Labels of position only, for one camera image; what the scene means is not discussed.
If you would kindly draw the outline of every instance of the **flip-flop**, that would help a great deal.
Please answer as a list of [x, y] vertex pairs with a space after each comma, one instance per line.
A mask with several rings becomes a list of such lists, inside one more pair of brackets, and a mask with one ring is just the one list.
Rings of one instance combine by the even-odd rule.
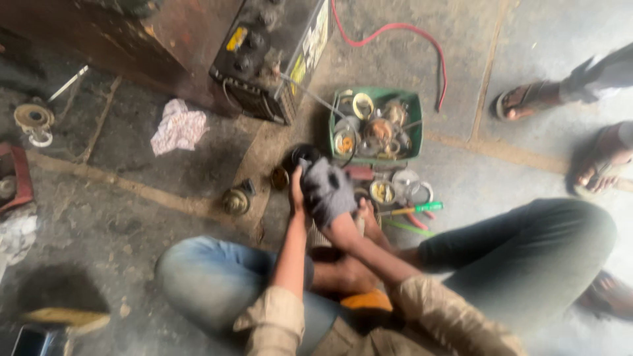
[[[605, 288], [602, 282], [609, 279], [615, 281], [616, 285], [612, 288]], [[630, 288], [623, 285], [611, 274], [601, 270], [589, 288], [580, 296], [578, 304], [597, 314], [610, 315], [624, 321], [633, 321], [633, 310], [628, 310], [628, 313], [616, 312], [608, 300], [610, 295], [631, 297], [632, 292]]]
[[[605, 127], [600, 131], [600, 133], [598, 134], [598, 139], [596, 140], [596, 143], [594, 144], [594, 148], [589, 154], [589, 156], [593, 156], [595, 158], [593, 162], [593, 168], [596, 170], [596, 173], [589, 179], [587, 186], [591, 186], [592, 183], [595, 183], [598, 179], [602, 177], [619, 177], [622, 174], [622, 172], [624, 172], [624, 170], [626, 170], [632, 165], [633, 161], [628, 161], [627, 163], [622, 163], [618, 165], [611, 164], [611, 158], [609, 156], [606, 156], [598, 148], [598, 143], [605, 136], [608, 129], [609, 127]], [[607, 189], [604, 189], [596, 193], [589, 190], [587, 186], [582, 186], [576, 183], [574, 184], [573, 188], [576, 194], [582, 198], [592, 198], [594, 196], [604, 193], [607, 190]]]
[[[554, 108], [557, 105], [555, 104], [548, 104], [546, 102], [544, 102], [543, 100], [540, 99], [540, 94], [541, 91], [543, 89], [543, 87], [547, 84], [549, 84], [551, 82], [548, 81], [542, 81], [542, 82], [536, 82], [536, 83], [532, 83], [528, 85], [527, 90], [525, 91], [525, 94], [523, 95], [523, 98], [521, 99], [521, 102], [519, 102], [519, 104], [517, 105], [513, 105], [511, 108], [517, 108], [517, 109], [524, 109], [524, 108], [530, 108], [532, 110], [534, 110], [534, 113], [538, 113], [539, 111], [543, 111], [543, 110], [547, 110], [550, 108]], [[497, 98], [497, 102], [496, 102], [496, 114], [497, 114], [497, 118], [500, 121], [503, 122], [519, 122], [522, 121], [523, 119], [530, 117], [531, 115], [527, 115], [521, 118], [518, 118], [516, 120], [510, 120], [506, 117], [506, 110], [509, 110], [510, 108], [505, 108], [503, 106], [503, 100], [505, 99], [505, 97], [507, 97], [511, 92], [517, 90], [518, 88], [521, 88], [524, 86], [518, 86], [512, 90], [509, 91], [505, 91], [503, 92], [501, 95], [499, 95], [499, 97]]]

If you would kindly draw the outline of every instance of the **screwdriver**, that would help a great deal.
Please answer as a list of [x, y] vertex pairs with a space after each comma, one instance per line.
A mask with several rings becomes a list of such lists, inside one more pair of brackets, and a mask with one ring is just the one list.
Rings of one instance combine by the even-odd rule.
[[419, 213], [419, 212], [434, 212], [436, 210], [442, 210], [444, 208], [444, 203], [441, 201], [431, 201], [430, 203], [415, 205], [412, 208], [404, 208], [404, 209], [395, 209], [390, 210], [388, 212], [382, 212], [378, 215], [401, 215], [406, 213]]

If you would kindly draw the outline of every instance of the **battery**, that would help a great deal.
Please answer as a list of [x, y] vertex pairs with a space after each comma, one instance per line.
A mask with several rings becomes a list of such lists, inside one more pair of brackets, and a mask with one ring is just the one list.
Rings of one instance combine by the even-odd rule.
[[291, 125], [333, 29], [329, 0], [245, 0], [209, 73], [249, 117]]

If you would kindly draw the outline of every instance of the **white cloth rag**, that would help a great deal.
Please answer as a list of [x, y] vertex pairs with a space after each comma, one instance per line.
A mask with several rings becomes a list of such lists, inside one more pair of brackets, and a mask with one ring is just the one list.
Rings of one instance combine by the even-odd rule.
[[35, 242], [37, 205], [29, 203], [10, 210], [0, 222], [0, 280], [7, 265], [22, 261]]
[[163, 110], [163, 120], [150, 141], [154, 156], [162, 155], [175, 148], [194, 151], [202, 135], [209, 131], [206, 114], [189, 111], [182, 99], [170, 100]]

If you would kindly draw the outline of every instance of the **blue jeans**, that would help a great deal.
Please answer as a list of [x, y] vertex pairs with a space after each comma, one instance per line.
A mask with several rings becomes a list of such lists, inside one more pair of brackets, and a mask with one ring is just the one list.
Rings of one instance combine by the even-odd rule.
[[[156, 280], [170, 304], [223, 349], [216, 355], [242, 355], [248, 332], [233, 333], [233, 323], [266, 288], [276, 257], [276, 253], [200, 236], [165, 252], [156, 264]], [[309, 289], [314, 271], [309, 257], [304, 269]], [[309, 355], [336, 318], [346, 316], [346, 310], [309, 292], [304, 293], [303, 303], [310, 322], [297, 354]]]
[[[536, 200], [426, 240], [418, 257], [425, 270], [453, 270], [447, 287], [489, 318], [524, 333], [580, 296], [615, 236], [611, 217], [592, 204]], [[217, 349], [240, 355], [248, 332], [233, 333], [233, 322], [265, 289], [275, 256], [208, 236], [187, 239], [160, 258], [156, 280], [170, 304], [216, 340]], [[311, 268], [307, 259], [308, 274]], [[306, 330], [298, 355], [311, 354], [337, 317], [358, 324], [354, 312], [321, 296], [305, 293], [304, 304]], [[364, 327], [373, 328], [371, 323]]]

